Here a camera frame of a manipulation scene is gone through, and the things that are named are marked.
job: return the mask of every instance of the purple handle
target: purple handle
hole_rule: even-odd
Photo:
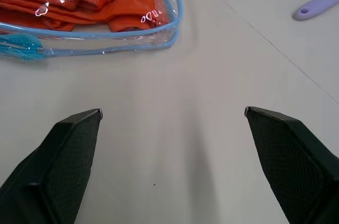
[[[334,5],[338,4],[339,0],[312,0],[298,9],[294,14],[295,20],[305,20],[317,16]]]

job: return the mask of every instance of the white table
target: white table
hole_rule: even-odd
[[[54,123],[99,107],[104,119],[76,223],[288,223],[243,113],[255,105],[298,118],[339,155],[338,58],[327,50],[339,44],[317,43],[332,56],[309,57],[293,38],[299,33],[312,50],[312,33],[319,37],[321,29],[321,40],[332,41],[338,22],[335,9],[307,23],[290,21],[307,0],[293,0],[277,19],[281,8],[263,0],[263,23],[258,8],[246,13],[251,1],[184,0],[180,37],[168,50],[31,65],[1,60],[0,183]],[[274,27],[284,22],[291,35]],[[301,57],[295,64],[304,57],[319,68],[297,65],[302,72],[291,50]]]

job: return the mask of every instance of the blue zipper pull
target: blue zipper pull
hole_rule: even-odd
[[[40,40],[29,34],[0,35],[0,56],[23,61],[45,59]]]

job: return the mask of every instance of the lavender plastic handle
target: lavender plastic handle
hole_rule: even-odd
[[[338,4],[339,0],[312,0],[298,9],[294,14],[295,20],[305,20],[317,16],[334,5]]]

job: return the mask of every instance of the clear plastic bag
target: clear plastic bag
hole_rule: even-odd
[[[0,55],[21,60],[170,47],[181,0],[0,0]]]

